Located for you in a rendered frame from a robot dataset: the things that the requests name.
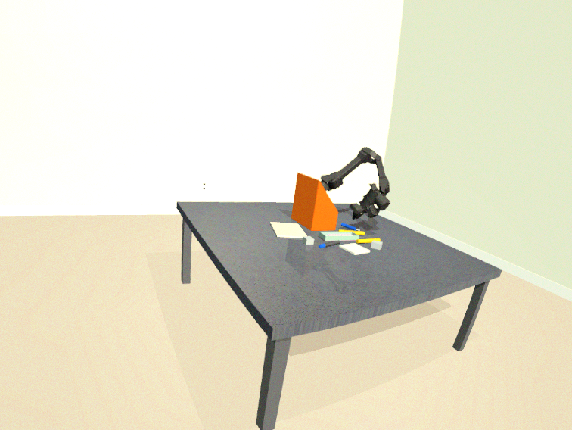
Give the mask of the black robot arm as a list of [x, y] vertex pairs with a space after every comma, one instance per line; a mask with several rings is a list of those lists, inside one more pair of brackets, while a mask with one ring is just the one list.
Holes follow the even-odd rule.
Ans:
[[[373, 158], [371, 158], [373, 157]], [[368, 216], [370, 218], [375, 217], [379, 214], [380, 210], [386, 210], [387, 206], [390, 205], [390, 200], [386, 198], [386, 194], [390, 191], [390, 185], [388, 178], [384, 172], [384, 165], [382, 162], [382, 157], [376, 154], [372, 149], [369, 147], [362, 148], [359, 152], [357, 157], [353, 158], [345, 167], [342, 167], [339, 171], [333, 172], [329, 175], [321, 176], [321, 184], [325, 188], [325, 191], [330, 191], [332, 189], [339, 188], [344, 184], [344, 177], [346, 177], [349, 173], [354, 171], [360, 164], [363, 163], [370, 163], [376, 164], [378, 170], [378, 185], [379, 189], [376, 184], [369, 183], [371, 186], [370, 190], [366, 194], [367, 197], [372, 200], [379, 208], [375, 208], [373, 204], [367, 204], [363, 210], [366, 210]]]

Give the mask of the small white block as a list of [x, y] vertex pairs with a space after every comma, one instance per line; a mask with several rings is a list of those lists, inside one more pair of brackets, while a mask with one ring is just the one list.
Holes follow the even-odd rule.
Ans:
[[371, 242], [371, 247], [370, 247], [370, 248], [375, 248], [375, 249], [380, 250], [380, 249], [382, 248], [382, 244], [383, 244], [383, 242], [373, 240], [373, 241]]

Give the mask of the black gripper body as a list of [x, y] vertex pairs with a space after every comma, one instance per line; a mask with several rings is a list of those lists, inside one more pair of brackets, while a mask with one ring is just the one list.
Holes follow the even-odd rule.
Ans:
[[367, 205], [367, 204], [373, 204], [374, 202], [372, 200], [370, 200], [367, 195], [363, 195], [363, 199], [361, 201], [359, 201], [360, 204], [357, 203], [351, 203], [350, 207], [351, 210], [355, 213], [355, 214], [361, 214], [361, 212], [363, 212], [363, 208]]

